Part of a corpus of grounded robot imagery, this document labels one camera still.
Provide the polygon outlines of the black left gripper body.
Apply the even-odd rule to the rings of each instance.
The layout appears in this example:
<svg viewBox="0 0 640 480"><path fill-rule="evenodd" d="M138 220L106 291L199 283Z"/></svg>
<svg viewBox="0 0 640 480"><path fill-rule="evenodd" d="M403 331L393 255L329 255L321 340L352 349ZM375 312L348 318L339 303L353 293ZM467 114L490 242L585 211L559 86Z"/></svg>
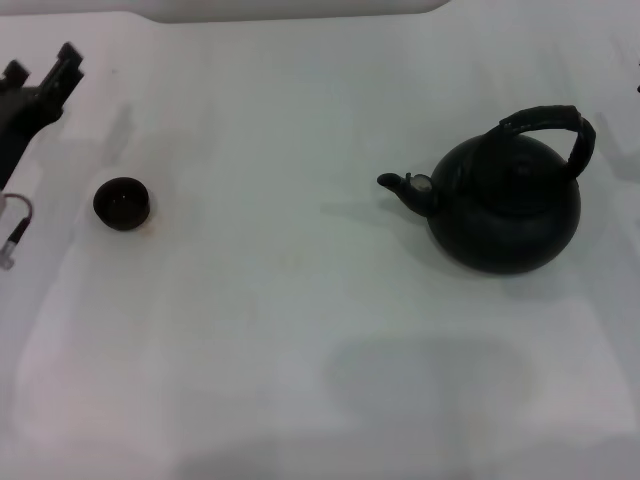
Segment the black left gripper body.
<svg viewBox="0 0 640 480"><path fill-rule="evenodd" d="M62 103L28 87L1 93L1 185L6 186L27 146L46 126L60 119Z"/></svg>

